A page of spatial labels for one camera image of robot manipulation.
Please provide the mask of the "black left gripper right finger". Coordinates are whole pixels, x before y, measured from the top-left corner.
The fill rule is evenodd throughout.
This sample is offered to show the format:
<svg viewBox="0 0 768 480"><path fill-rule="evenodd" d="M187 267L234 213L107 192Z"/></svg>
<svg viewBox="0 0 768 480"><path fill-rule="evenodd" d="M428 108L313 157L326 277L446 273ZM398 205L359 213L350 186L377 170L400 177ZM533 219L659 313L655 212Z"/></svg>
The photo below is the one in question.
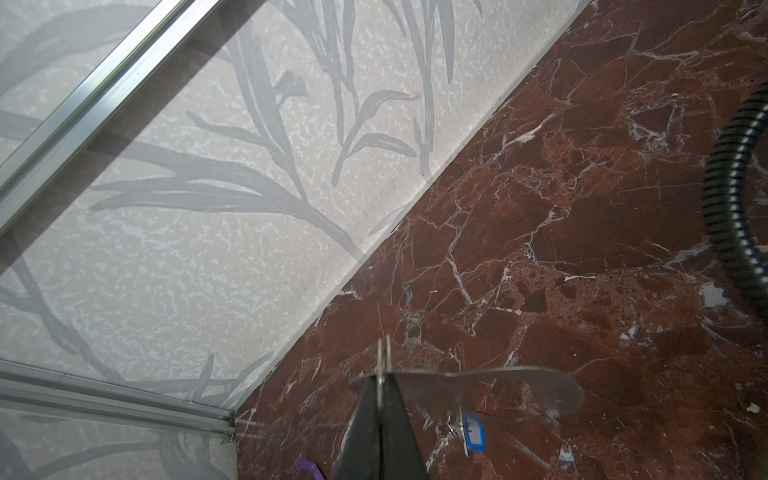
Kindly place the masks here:
<svg viewBox="0 0 768 480"><path fill-rule="evenodd" d="M392 374L380 382L380 478L428 479L399 385Z"/></svg>

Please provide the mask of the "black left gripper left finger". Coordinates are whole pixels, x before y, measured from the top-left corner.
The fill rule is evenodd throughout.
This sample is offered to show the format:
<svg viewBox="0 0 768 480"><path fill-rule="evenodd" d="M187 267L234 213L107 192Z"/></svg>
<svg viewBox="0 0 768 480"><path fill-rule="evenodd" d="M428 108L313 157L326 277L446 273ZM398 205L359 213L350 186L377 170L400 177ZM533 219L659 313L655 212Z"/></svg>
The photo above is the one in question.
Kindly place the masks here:
<svg viewBox="0 0 768 480"><path fill-rule="evenodd" d="M380 430L377 383L366 378L334 472L334 479L374 480L380 477Z"/></svg>

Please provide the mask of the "silver key blue tag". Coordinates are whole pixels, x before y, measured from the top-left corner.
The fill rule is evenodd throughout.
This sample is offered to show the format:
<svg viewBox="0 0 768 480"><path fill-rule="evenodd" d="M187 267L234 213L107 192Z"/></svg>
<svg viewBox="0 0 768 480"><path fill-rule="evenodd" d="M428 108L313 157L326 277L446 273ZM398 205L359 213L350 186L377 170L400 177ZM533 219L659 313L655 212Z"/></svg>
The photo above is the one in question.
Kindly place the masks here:
<svg viewBox="0 0 768 480"><path fill-rule="evenodd" d="M462 406L457 411L450 412L440 424L447 429L451 440L456 440L462 445L466 455L486 452L485 428L479 415L469 407Z"/></svg>

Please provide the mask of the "steel perforated key holder plate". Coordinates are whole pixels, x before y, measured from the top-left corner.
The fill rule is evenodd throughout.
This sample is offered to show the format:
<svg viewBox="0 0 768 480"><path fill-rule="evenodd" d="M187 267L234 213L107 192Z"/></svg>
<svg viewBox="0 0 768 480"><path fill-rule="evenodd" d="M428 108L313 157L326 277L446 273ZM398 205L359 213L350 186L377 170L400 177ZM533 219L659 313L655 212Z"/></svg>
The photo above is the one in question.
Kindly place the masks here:
<svg viewBox="0 0 768 480"><path fill-rule="evenodd" d="M585 398L572 375L548 367L513 365L440 372L395 369L389 360L385 367L384 377L397 382L406 408L435 422L461 413L512 422L540 415L558 419L576 412Z"/></svg>

